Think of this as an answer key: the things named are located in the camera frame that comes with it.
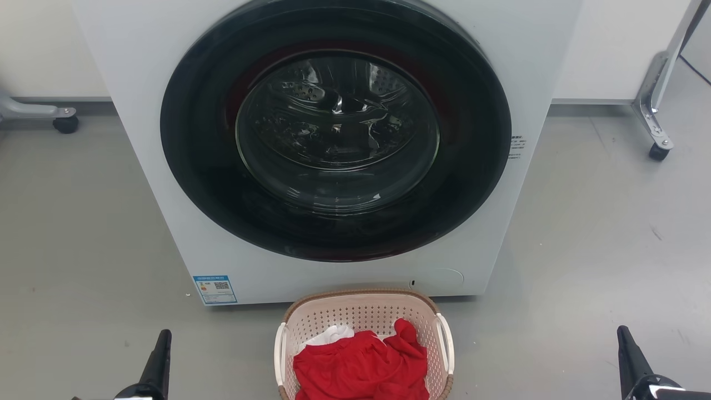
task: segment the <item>washing machine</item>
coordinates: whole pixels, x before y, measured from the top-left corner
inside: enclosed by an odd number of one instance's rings
[[[580,0],[73,7],[197,293],[231,305],[482,294]]]

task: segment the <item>washing machine door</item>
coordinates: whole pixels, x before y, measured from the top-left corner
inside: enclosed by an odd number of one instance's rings
[[[229,232],[298,258],[370,260],[482,205],[510,114],[476,43],[424,4],[252,2],[179,63],[161,139],[183,190]]]

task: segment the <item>plastic basket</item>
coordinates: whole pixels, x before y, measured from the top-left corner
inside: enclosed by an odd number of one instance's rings
[[[356,332],[372,330],[380,337],[392,336],[398,318],[415,326],[417,341],[427,348],[425,384],[430,400],[445,400],[454,380],[454,346],[447,320],[427,296],[401,289],[344,290],[294,303],[274,341],[274,374],[282,399],[293,400],[299,390],[292,366],[301,343],[339,324]]]

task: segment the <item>clothes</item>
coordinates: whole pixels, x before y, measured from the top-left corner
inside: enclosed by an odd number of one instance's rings
[[[311,339],[301,343],[299,351],[302,351],[307,345],[309,346],[321,346],[324,344],[330,344],[336,340],[343,339],[344,337],[353,337],[355,332],[346,325],[331,325],[326,328],[321,334],[318,334]]]
[[[427,349],[408,321],[397,320],[395,332],[383,341],[362,331],[306,347],[294,357],[296,400],[428,400]]]

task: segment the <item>white cloth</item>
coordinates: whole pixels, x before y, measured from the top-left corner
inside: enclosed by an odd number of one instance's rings
[[[301,346],[299,346],[299,352],[305,349],[307,345],[321,346],[322,344],[331,344],[339,339],[343,339],[344,337],[353,337],[354,334],[355,332],[349,326],[331,325],[322,333],[312,337],[304,343],[301,343]]]

